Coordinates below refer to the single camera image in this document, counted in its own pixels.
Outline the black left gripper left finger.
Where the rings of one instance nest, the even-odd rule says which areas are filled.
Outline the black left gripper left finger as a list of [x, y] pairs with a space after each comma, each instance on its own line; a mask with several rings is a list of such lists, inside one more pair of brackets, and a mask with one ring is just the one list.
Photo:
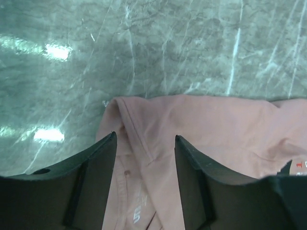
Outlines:
[[88, 149], [32, 174], [0, 179], [3, 230], [99, 230], [117, 150], [110, 133]]

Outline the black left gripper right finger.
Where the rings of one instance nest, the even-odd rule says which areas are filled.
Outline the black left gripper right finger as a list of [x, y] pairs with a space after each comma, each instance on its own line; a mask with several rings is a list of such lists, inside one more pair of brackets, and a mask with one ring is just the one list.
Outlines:
[[307, 175], [288, 162], [273, 176], [235, 172], [175, 139], [178, 186], [188, 230], [304, 230]]

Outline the pink printed t-shirt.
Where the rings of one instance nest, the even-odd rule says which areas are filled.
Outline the pink printed t-shirt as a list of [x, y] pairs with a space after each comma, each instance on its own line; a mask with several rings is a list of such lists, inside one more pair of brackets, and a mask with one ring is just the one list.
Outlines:
[[261, 178], [290, 164], [307, 173], [307, 102], [175, 95], [117, 97], [96, 139], [115, 132], [117, 156], [102, 228], [182, 230], [175, 137], [241, 174]]

